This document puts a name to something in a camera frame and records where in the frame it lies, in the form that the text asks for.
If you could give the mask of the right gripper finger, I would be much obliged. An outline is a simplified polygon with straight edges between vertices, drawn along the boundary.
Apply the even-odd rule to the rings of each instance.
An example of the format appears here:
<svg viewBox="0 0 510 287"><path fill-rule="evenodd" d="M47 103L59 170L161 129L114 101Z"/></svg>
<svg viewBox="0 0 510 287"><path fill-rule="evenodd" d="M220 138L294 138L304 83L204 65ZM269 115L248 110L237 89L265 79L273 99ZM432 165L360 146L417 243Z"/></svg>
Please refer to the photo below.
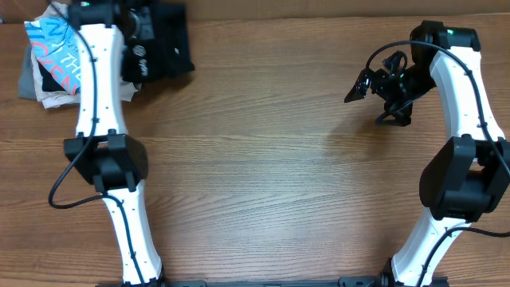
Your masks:
<svg viewBox="0 0 510 287"><path fill-rule="evenodd" d="M345 103L350 103L356 100L362 100L366 98L367 90L371 87L372 80L374 79L374 72L371 69L363 69L353 87L344 98Z"/></svg>
<svg viewBox="0 0 510 287"><path fill-rule="evenodd" d="M412 104L390 113L390 104L384 104L384 113L375 119L377 125L405 127L411 124Z"/></svg>

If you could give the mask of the black polo shirt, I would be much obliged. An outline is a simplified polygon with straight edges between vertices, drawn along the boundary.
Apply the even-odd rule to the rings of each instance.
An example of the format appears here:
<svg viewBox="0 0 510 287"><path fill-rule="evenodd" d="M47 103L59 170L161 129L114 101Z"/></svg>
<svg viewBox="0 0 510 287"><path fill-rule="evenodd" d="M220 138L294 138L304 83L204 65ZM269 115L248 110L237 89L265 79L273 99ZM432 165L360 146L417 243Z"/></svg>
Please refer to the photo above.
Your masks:
<svg viewBox="0 0 510 287"><path fill-rule="evenodd" d="M179 2L126 1L126 9L148 6L151 10L155 38L124 39L121 77L136 84L174 78L194 71L190 56L186 6Z"/></svg>

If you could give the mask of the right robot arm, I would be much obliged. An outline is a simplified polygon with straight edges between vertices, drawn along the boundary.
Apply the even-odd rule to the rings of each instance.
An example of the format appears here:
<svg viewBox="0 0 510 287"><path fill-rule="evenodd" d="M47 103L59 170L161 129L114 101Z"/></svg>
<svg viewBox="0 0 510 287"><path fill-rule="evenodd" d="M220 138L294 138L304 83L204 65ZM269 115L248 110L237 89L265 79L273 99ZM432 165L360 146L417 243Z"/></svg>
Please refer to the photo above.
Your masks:
<svg viewBox="0 0 510 287"><path fill-rule="evenodd" d="M402 51L374 70L366 66L346 101L380 96L378 124L405 127L414 102L436 88L447 140L419 181L421 215L403 247L377 276L341 277L342 286L445 286L434 272L457 237L475 232L476 222L494 211L509 185L509 142L497 124L481 75L481 43L476 30L424 21Z"/></svg>

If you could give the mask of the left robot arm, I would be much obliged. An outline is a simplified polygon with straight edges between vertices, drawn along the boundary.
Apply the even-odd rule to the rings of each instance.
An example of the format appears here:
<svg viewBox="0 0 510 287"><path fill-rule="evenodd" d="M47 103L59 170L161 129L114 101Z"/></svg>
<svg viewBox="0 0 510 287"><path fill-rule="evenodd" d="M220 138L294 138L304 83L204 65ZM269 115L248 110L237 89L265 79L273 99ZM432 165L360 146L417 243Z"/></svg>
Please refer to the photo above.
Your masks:
<svg viewBox="0 0 510 287"><path fill-rule="evenodd" d="M76 135L64 141L71 167L104 202L120 249L123 286L162 286L163 263L152 241L144 202L147 151L130 137L120 82L124 36L113 1L74 1L68 8L80 59Z"/></svg>

